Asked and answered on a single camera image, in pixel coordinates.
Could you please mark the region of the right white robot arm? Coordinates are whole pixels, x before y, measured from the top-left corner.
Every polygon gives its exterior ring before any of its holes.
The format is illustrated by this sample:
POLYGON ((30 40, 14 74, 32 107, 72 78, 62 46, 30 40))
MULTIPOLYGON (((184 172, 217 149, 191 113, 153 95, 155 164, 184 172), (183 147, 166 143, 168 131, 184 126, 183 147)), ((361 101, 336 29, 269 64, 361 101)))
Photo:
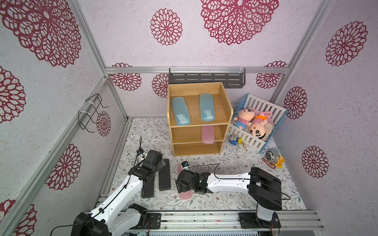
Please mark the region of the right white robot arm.
POLYGON ((218 192, 248 193, 257 203, 256 213, 241 214, 241 226, 248 228, 280 229, 277 211, 282 210, 282 182, 268 172, 253 167, 239 175, 216 175, 183 170, 176 186, 179 193, 193 191, 205 195, 218 192))

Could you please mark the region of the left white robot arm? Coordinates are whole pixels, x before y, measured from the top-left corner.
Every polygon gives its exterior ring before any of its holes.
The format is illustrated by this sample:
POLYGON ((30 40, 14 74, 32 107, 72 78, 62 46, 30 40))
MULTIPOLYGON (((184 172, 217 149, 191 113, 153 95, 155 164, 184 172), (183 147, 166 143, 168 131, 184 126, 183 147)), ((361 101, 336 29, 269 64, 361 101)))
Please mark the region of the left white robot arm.
POLYGON ((72 226, 72 236, 121 236, 130 229, 151 227, 147 209, 132 204, 121 214, 128 202, 155 177, 166 163, 162 153, 150 150, 143 161, 129 171, 125 181, 89 213, 80 213, 72 226))

